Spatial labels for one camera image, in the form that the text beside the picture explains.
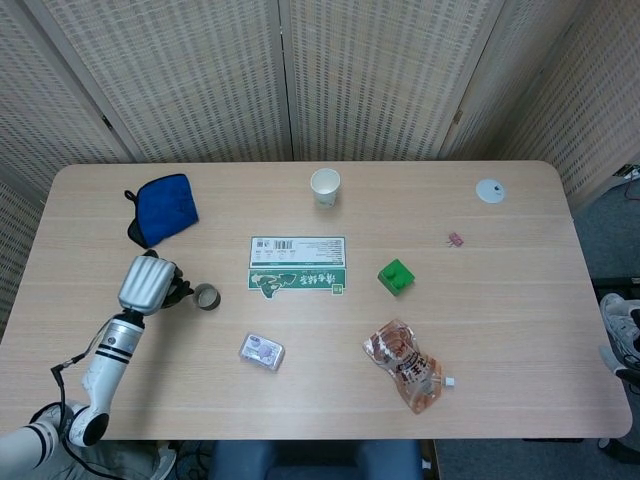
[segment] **white paper cup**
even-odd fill
[[[321,207],[333,207],[340,188],[340,174],[333,168],[321,168],[311,175],[311,190]]]

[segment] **floor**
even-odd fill
[[[574,215],[592,278],[640,277],[640,202],[624,197],[625,186],[610,190]],[[640,182],[631,185],[640,196]],[[632,431],[622,439],[640,449],[640,396],[629,394]],[[523,440],[441,440],[436,442],[443,480],[598,479],[637,480],[640,465],[622,465],[582,443]]]

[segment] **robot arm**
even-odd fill
[[[51,457],[60,439],[87,447],[102,438],[116,389],[144,332],[143,318],[193,293],[181,277],[175,264],[158,258],[153,250],[135,258],[118,294],[124,311],[108,322],[82,380],[89,405],[66,403],[64,425],[60,425],[60,403],[53,403],[34,415],[29,425],[0,436],[0,472],[12,478],[37,468]],[[78,355],[52,370],[58,369],[59,376],[63,368],[83,357]]]

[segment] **green block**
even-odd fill
[[[396,297],[411,285],[415,278],[397,258],[378,274],[378,280]]]

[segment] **white sneaker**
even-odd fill
[[[634,317],[640,319],[640,300],[625,300],[617,293],[609,293],[600,301],[600,313],[623,361],[640,362],[640,328],[634,320]]]

